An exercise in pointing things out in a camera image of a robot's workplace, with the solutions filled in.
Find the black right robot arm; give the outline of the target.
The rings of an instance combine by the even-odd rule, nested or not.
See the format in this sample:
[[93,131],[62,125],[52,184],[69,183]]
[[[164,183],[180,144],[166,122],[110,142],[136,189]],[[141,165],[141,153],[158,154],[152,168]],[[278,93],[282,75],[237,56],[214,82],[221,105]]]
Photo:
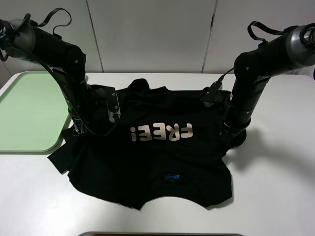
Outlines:
[[313,23],[279,31],[253,21],[247,30],[260,44],[257,49],[241,53],[236,58],[232,91],[219,92],[224,103],[219,138],[227,148],[238,147],[244,142],[253,111],[272,77],[315,63]]

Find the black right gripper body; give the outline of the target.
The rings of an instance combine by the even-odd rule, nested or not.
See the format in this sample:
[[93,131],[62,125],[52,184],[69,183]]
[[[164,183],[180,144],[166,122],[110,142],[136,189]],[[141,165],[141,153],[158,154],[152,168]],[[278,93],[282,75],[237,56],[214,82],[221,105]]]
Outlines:
[[251,118],[245,123],[227,124],[224,116],[220,115],[219,129],[216,137],[227,149],[235,149],[243,144],[247,137],[246,128],[249,126]]

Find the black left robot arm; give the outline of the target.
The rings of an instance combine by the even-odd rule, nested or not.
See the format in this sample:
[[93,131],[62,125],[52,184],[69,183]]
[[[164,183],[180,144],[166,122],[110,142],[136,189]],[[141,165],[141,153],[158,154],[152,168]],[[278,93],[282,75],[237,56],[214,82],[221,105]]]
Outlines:
[[41,65],[57,82],[77,133],[96,133],[91,125],[95,107],[85,76],[86,55],[73,44],[23,20],[0,22],[0,59],[15,58]]

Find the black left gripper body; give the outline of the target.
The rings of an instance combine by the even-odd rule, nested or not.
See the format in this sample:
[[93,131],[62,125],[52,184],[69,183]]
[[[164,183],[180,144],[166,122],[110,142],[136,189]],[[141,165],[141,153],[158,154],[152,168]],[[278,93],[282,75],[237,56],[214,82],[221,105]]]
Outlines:
[[96,103],[84,103],[82,106],[74,106],[67,103],[68,112],[74,123],[74,129],[77,134],[92,133],[98,135],[96,125]]

